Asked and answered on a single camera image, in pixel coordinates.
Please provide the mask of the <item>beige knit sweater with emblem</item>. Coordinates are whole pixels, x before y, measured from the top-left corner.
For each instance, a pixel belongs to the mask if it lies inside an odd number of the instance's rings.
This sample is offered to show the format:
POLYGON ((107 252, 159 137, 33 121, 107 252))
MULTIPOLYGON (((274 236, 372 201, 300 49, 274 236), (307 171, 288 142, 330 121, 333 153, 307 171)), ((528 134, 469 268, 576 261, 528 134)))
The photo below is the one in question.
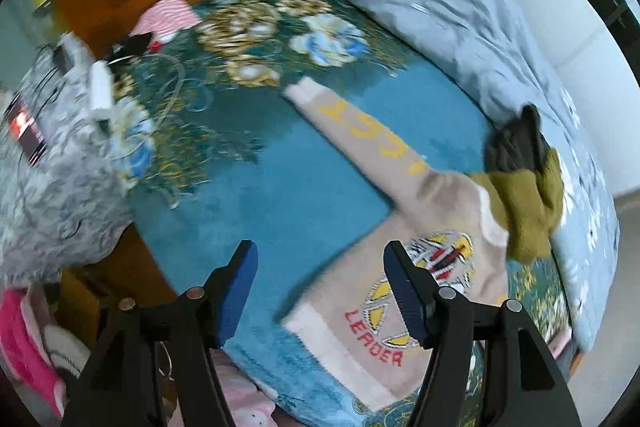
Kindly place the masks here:
POLYGON ((508 295, 509 234, 486 188, 465 174, 437 171, 399 136, 309 77, 288 99, 395 208, 349 247, 299 298, 284 327, 370 411, 405 399, 422 381, 430 352, 405 326, 383 271, 390 241, 440 285, 498 305, 508 295))

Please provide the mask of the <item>pink plush garment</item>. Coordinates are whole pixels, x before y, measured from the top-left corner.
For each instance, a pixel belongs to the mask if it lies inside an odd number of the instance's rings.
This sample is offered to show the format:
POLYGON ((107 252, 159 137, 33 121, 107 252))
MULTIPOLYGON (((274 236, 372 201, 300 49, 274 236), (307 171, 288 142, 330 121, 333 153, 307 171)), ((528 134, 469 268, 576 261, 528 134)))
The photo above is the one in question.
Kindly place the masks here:
POLYGON ((90 357, 85 343, 56 323, 39 284, 3 291, 1 353, 12 376, 58 418, 90 357))

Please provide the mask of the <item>olive green knit garment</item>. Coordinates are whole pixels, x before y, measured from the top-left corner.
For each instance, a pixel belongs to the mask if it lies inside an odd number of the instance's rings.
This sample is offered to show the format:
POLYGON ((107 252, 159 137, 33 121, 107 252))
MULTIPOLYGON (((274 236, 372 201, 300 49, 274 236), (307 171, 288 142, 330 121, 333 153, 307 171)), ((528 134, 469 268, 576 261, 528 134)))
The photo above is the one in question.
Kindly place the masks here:
POLYGON ((492 215, 509 233, 509 258, 530 265, 551 256, 550 236, 561 222, 564 196, 555 148, 548 150, 540 171, 477 172, 469 177, 488 192, 492 215))

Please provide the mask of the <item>grey patterned pillow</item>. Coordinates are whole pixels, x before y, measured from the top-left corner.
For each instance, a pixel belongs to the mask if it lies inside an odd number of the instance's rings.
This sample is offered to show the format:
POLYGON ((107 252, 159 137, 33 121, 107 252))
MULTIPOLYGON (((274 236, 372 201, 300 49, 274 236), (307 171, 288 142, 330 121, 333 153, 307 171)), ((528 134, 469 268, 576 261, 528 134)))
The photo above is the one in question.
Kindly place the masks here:
POLYGON ((108 157, 106 135, 89 113, 94 57, 79 38, 60 40, 72 66, 61 74, 45 50, 14 93, 40 128, 46 149, 37 164, 1 126, 1 282, 54 282, 62 269, 91 265, 113 251, 132 221, 108 157))

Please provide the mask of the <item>teal floral bed blanket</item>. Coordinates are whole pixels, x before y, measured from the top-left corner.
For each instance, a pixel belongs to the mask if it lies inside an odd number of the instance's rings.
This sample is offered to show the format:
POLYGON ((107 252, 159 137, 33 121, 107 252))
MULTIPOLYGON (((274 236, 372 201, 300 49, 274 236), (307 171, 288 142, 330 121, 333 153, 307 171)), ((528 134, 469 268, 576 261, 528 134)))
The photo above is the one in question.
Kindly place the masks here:
POLYGON ((494 124, 440 69, 346 0, 204 0, 197 25, 111 61, 111 155, 134 224, 165 280, 184 291, 241 239, 259 268, 227 355, 309 426, 400 426, 416 399, 411 341, 375 283, 341 314, 367 359, 405 385, 389 405, 358 400, 284 318, 318 275, 395 210, 284 97, 303 77, 385 124, 428 165, 480 172, 494 124))

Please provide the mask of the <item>dark grey garment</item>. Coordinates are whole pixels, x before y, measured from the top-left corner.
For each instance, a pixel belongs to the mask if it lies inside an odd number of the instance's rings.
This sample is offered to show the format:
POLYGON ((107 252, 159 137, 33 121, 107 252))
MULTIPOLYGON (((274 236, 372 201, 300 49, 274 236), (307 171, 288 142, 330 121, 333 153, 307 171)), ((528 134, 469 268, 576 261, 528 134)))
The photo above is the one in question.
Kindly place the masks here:
POLYGON ((541 122, 535 105, 522 108, 521 115, 512 118, 488 139, 485 146, 487 171, 541 171, 550 146, 541 133, 541 122))

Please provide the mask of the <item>smartphone with red screen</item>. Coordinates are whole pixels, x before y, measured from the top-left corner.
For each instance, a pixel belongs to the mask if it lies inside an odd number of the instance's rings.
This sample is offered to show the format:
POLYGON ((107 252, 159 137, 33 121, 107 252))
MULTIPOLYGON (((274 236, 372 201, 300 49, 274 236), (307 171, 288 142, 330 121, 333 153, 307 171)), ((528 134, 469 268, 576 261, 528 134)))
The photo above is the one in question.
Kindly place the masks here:
POLYGON ((35 166, 46 151, 47 144, 44 136, 30 110, 17 94, 12 98, 6 111, 4 120, 8 124, 10 135, 21 147, 29 165, 35 166))

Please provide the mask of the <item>white charger block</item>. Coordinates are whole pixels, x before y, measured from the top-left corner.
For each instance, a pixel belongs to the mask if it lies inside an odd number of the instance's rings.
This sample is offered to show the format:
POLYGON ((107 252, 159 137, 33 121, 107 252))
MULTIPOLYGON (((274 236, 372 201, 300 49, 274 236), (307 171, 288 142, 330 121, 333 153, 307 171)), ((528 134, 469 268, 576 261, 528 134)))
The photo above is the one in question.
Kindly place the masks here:
POLYGON ((94 120, 109 120, 114 107, 114 77, 107 62, 96 61, 89 69, 90 114, 94 120))

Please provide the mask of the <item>pink striped cloth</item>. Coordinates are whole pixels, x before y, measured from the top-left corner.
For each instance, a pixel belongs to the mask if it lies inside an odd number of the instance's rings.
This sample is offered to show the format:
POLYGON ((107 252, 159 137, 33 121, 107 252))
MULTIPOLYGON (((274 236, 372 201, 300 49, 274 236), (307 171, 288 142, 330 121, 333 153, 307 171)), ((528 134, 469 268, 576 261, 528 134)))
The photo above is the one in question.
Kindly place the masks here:
POLYGON ((201 22, 201 17, 186 0, 160 0, 140 15, 129 35, 150 34, 152 43, 166 44, 179 31, 191 29, 201 22))

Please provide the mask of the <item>light blue floral duvet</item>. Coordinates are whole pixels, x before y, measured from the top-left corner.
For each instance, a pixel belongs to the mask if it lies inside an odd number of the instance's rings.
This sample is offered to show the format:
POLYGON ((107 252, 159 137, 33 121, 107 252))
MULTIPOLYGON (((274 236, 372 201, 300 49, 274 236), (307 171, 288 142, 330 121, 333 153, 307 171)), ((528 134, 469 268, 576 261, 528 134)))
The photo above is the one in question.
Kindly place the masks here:
POLYGON ((614 199, 570 94, 515 0, 348 0, 432 61, 495 124, 538 109, 559 154, 564 194, 551 245, 573 335, 590 350, 612 286, 620 240, 614 199))

